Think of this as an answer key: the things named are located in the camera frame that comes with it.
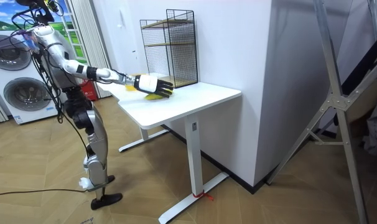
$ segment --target floor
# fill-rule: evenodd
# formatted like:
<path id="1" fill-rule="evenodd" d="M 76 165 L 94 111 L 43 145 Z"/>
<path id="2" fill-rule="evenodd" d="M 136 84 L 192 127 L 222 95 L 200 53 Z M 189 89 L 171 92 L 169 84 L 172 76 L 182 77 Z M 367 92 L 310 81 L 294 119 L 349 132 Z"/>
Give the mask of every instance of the floor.
<path id="1" fill-rule="evenodd" d="M 41 192 L 0 196 L 0 223 L 156 224 L 157 218 L 190 193 L 185 144 L 171 134 L 120 154 L 119 146 L 140 138 L 138 127 L 114 98 L 97 101 L 109 137 L 108 170 L 116 180 L 108 193 L 124 198 L 90 210 L 93 193 Z M 18 126 L 0 124 L 0 192 L 79 189 L 85 153 L 72 127 L 55 118 Z M 377 224 L 377 157 L 357 150 L 370 220 Z M 203 178 L 219 170 L 203 159 Z M 215 200 L 201 198 L 172 223 L 301 224 L 357 223 L 345 155 L 339 146 L 308 143 L 277 176 L 254 195 L 227 179 Z"/>

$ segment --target black wire shelf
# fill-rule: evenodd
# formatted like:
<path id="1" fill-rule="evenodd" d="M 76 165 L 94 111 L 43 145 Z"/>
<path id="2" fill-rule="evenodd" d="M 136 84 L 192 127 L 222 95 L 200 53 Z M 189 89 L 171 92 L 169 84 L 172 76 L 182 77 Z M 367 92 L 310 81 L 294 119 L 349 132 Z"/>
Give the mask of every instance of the black wire shelf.
<path id="1" fill-rule="evenodd" d="M 181 20 L 175 20 L 175 19 L 164 19 L 163 21 L 158 21 L 149 25 L 142 26 L 141 29 L 164 29 L 174 26 L 181 26 L 188 23 L 194 23 L 194 21 L 181 19 Z"/>
<path id="2" fill-rule="evenodd" d="M 180 43 L 159 43 L 159 44 L 147 44 L 145 47 L 158 47 L 158 46 L 171 46 L 171 45 L 186 45 L 195 44 L 194 42 L 180 42 Z"/>
<path id="3" fill-rule="evenodd" d="M 175 88 L 198 82 L 194 12 L 167 9 L 167 19 L 140 20 L 150 75 Z"/>

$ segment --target white washing machine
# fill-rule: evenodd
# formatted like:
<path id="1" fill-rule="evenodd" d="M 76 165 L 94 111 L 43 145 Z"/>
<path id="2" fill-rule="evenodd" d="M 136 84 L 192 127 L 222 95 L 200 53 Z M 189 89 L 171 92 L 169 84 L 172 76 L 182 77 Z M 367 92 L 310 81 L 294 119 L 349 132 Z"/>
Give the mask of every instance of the white washing machine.
<path id="1" fill-rule="evenodd" d="M 11 33 L 0 31 L 0 40 Z M 18 124 L 57 114 L 23 40 L 15 35 L 0 41 L 0 95 Z"/>

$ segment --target red strap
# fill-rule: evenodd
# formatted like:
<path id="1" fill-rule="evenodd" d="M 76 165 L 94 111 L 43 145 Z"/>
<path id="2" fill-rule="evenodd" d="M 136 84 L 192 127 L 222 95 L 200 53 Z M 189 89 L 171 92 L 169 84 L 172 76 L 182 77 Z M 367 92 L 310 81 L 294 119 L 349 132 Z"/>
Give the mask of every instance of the red strap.
<path id="1" fill-rule="evenodd" d="M 195 194 L 193 194 L 193 196 L 194 196 L 195 198 L 200 198 L 200 197 L 202 197 L 202 196 L 206 196 L 206 197 L 208 197 L 209 200 L 211 200 L 211 201 L 213 201 L 213 199 L 214 199 L 211 195 L 209 195 L 208 193 L 205 193 L 205 191 L 202 191 L 199 195 L 195 195 Z"/>

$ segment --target desk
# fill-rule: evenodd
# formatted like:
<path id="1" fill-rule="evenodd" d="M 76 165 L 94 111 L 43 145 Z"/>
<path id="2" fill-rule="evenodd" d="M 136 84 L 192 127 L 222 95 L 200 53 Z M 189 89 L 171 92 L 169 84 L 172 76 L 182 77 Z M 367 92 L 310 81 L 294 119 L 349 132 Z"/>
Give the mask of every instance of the desk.
<path id="1" fill-rule="evenodd" d="M 200 82 L 175 89 L 174 94 L 169 99 L 149 101 L 144 99 L 147 94 L 139 91 L 126 91 L 125 86 L 116 84 L 98 85 L 102 89 L 109 91 L 119 100 L 119 107 L 125 111 L 134 122 L 136 122 L 141 130 L 142 139 L 119 148 L 120 152 L 168 132 L 167 130 L 163 130 L 149 136 L 147 133 L 148 129 L 160 126 L 169 121 L 184 118 L 188 164 L 190 167 L 190 179 L 193 194 L 190 194 L 162 214 L 159 217 L 159 222 L 161 224 L 169 222 L 200 198 L 195 197 L 195 195 L 200 196 L 203 192 L 208 192 L 228 177 L 228 174 L 222 172 L 206 184 L 203 184 L 202 182 L 200 135 L 197 112 L 239 97 L 241 91 Z"/>

